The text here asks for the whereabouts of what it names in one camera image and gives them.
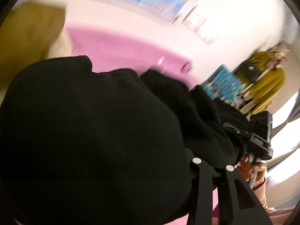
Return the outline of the pink sleeve forearm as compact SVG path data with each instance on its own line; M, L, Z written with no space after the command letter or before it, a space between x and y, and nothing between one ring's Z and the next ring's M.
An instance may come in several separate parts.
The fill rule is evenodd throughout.
M262 179L259 185L253 187L253 192L274 225L283 225L295 209L295 206L283 209L275 209L274 207L268 206L266 200L265 178Z

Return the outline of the person's right hand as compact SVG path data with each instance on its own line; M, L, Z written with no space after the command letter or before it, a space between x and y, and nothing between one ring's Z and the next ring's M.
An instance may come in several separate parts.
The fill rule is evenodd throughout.
M250 164L249 155L245 153L235 168L245 181L254 181L255 189L265 182L266 167L267 164L262 162Z

